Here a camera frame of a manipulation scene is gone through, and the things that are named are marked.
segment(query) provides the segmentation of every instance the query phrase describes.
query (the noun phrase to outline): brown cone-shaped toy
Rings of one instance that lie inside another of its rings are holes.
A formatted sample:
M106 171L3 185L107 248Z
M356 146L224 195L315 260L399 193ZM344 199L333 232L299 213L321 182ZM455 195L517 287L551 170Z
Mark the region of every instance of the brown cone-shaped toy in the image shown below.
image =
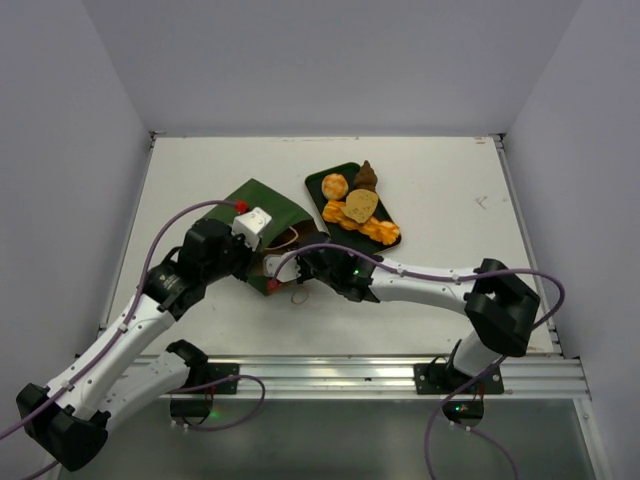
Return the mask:
M369 160L365 160L364 165L360 167L360 170L356 174L356 178L353 180L354 190L361 188L369 190L370 192L375 192L377 184L378 177L376 176L376 172L371 168Z

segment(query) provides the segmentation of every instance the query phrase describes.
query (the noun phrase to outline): gray wall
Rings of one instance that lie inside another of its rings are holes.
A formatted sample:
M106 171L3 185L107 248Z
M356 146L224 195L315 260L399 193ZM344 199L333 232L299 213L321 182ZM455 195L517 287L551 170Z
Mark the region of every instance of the gray wall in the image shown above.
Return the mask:
M638 478L640 3L585 0L507 139L541 268L568 287L565 349L584 360L617 478Z
M84 0L170 133L504 132L580 0Z
M147 146L79 0L0 2L0 430L95 334ZM42 459L22 432L0 443L3 478Z

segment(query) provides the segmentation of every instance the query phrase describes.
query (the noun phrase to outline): white table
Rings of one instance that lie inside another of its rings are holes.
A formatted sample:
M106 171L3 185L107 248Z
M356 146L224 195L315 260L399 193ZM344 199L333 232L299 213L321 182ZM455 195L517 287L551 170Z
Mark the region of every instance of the white table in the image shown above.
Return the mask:
M322 226L305 177L364 160L378 174L378 192L402 229L402 243L388 257L433 267L475 267L485 257L510 267L529 266L491 138L159 138L111 318L133 294L152 238L174 213L224 198L253 177L313 212ZM206 211L176 223L160 242L154 264L182 243L185 231ZM145 353L158 354L184 338L209 355L439 354L450 353L471 331L466 318L448 311L351 303L319 282L307 285L308 300L294 305L291 291L263 297L224 279ZM554 351L546 328L533 333L529 350Z

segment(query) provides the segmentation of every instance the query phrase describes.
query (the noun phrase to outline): green fabric bag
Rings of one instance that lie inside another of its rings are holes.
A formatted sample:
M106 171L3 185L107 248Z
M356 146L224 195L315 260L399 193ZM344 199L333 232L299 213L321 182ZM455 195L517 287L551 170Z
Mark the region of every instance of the green fabric bag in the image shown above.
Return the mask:
M231 193L227 200L242 200L249 205L249 208L260 207L271 215L271 223L262 235L263 252L266 246L270 246L290 228L295 229L299 237L311 231L317 231L313 217L302 207L253 178ZM231 225L236 215L238 213L231 208L216 207L204 215L204 218L215 218ZM299 238L283 251L294 249L298 240ZM247 283L263 295L269 295L268 280L260 273L249 273Z

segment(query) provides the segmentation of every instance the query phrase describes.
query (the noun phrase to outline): orange round toy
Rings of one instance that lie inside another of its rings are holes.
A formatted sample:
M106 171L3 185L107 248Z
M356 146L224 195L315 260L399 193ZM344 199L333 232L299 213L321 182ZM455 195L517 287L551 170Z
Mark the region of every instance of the orange round toy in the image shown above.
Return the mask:
M348 191L347 180L339 173L330 173L322 180L322 194L327 200L340 200Z

